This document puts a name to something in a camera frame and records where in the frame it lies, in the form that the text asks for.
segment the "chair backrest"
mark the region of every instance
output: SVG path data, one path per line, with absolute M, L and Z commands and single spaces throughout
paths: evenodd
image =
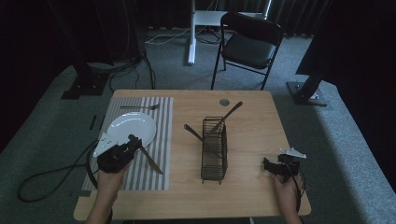
M 222 32 L 226 25 L 227 29 L 234 30 L 248 38 L 262 40 L 275 46 L 280 45 L 284 34 L 283 29 L 272 21 L 246 16 L 238 12 L 227 12 L 221 17 L 220 24 Z

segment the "knife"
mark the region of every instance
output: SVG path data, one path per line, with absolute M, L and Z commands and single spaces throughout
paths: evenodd
M 226 120 L 226 119 L 227 119 L 237 108 L 239 108 L 242 104 L 243 104 L 242 101 L 240 101 L 238 104 L 236 104 L 236 105 L 230 110 L 230 112 L 228 112 L 228 113 L 219 121 L 219 123 L 216 124 L 216 126 L 213 127 L 212 130 L 210 130 L 210 132 L 207 133 L 205 136 L 209 136 L 210 134 L 212 134 L 213 132 L 215 132 L 215 131 L 219 128 L 220 124 L 221 124 L 222 122 L 224 122 L 224 120 Z
M 146 158 L 148 159 L 148 165 L 151 166 L 158 174 L 163 175 L 163 171 L 161 171 L 160 167 L 158 167 L 157 163 L 150 157 L 149 153 L 146 151 L 144 147 L 140 147 L 140 150 L 145 154 Z

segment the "white plate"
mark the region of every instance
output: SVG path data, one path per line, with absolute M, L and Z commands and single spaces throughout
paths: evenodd
M 139 112 L 123 114 L 114 119 L 108 126 L 107 134 L 119 141 L 119 145 L 129 142 L 128 135 L 133 134 L 142 139 L 142 146 L 146 147 L 154 138 L 157 126 L 152 117 Z

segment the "striped placemat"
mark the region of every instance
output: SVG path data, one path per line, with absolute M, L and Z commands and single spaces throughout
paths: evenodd
M 122 105 L 156 105 L 155 110 L 146 108 L 120 109 Z M 134 154 L 133 162 L 126 172 L 121 190 L 165 190 L 169 188 L 170 149 L 173 117 L 173 97 L 113 97 L 110 100 L 101 133 L 106 133 L 110 123 L 129 112 L 142 112 L 151 116 L 156 125 L 157 132 L 146 151 L 163 171 L 157 174 L 149 166 L 146 157 L 138 150 Z M 91 160 L 91 168 L 97 170 L 96 158 Z M 82 190 L 93 190 L 94 186 L 88 175 L 85 177 Z

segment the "cutlery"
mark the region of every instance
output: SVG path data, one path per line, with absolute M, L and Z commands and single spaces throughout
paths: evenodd
M 202 138 L 192 127 L 190 127 L 190 125 L 185 124 L 184 125 L 184 129 L 189 131 L 190 133 L 192 133 L 195 137 L 197 137 L 202 143 L 204 143 L 204 145 L 207 147 L 207 149 L 213 153 L 215 153 L 216 155 L 218 155 L 220 158 L 221 156 L 218 154 L 217 151 L 213 150 L 210 145 L 205 141 L 204 138 Z
M 163 171 L 161 171 L 160 167 L 158 167 L 157 163 L 150 157 L 149 153 L 146 151 L 144 147 L 141 147 L 140 150 L 145 154 L 146 158 L 148 159 L 148 165 L 154 169 L 157 173 L 163 175 Z
M 210 130 L 210 132 L 207 133 L 205 136 L 209 136 L 210 134 L 212 134 L 213 132 L 215 132 L 215 131 L 219 128 L 220 124 L 221 124 L 222 122 L 224 122 L 224 120 L 226 120 L 226 119 L 227 119 L 237 108 L 239 108 L 242 104 L 243 104 L 242 101 L 240 101 L 238 104 L 236 104 L 236 105 L 230 110 L 230 112 L 228 112 L 228 113 L 219 121 L 219 123 L 216 124 L 216 126 L 213 127 L 212 130 Z
M 155 110 L 158 107 L 160 107 L 160 104 L 156 105 L 149 105 L 149 106 L 142 106 L 142 105 L 122 105 L 120 106 L 120 109 L 134 109 L 134 108 L 145 108 L 149 110 Z

